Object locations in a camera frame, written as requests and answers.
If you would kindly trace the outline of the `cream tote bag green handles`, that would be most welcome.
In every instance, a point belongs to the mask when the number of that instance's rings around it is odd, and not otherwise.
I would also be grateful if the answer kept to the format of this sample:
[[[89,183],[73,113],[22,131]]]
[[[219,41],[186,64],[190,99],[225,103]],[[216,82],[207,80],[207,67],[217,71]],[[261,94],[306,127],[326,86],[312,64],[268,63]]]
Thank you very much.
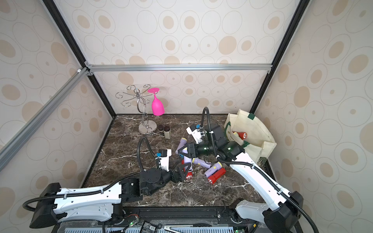
[[[229,141],[235,141],[242,146],[256,163],[262,157],[269,158],[277,146],[265,124],[254,114],[241,109],[236,114],[228,114],[224,132]],[[245,132],[247,138],[241,140],[233,132]]]

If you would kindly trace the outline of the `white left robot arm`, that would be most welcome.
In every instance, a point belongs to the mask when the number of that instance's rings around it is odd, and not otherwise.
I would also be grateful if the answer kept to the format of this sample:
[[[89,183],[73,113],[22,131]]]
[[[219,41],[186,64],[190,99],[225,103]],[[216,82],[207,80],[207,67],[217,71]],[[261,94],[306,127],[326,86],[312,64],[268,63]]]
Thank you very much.
[[[62,188],[60,183],[51,183],[38,198],[27,200],[22,207],[33,213],[32,229],[70,220],[121,221],[125,203],[140,201],[169,182],[185,181],[190,166],[181,164],[168,171],[151,168],[91,188]]]

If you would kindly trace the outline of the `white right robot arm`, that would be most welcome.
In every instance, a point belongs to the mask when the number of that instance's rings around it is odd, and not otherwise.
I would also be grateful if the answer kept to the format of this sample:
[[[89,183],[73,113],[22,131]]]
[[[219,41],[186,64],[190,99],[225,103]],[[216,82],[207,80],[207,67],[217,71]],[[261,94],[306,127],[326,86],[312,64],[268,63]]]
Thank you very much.
[[[223,165],[240,174],[262,197],[265,204],[258,204],[241,200],[234,205],[234,212],[239,219],[251,219],[265,223],[273,233],[288,233],[301,216],[306,216],[302,209],[303,197],[298,192],[289,192],[274,179],[268,176],[251,159],[244,148],[237,142],[225,144],[200,142],[187,143],[178,149],[184,158],[193,163],[203,165],[204,161],[198,157],[216,153],[217,162],[210,164],[205,176],[214,184],[226,173]]]

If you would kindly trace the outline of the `purple flashlight back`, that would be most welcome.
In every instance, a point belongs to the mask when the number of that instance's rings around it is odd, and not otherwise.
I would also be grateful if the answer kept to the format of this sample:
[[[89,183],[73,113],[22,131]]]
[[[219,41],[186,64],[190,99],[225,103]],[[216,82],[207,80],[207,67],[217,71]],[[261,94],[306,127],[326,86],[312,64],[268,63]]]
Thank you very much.
[[[187,139],[182,137],[181,140],[180,140],[180,143],[175,151],[175,153],[178,155],[179,154],[179,150],[182,149],[185,145],[187,144]]]

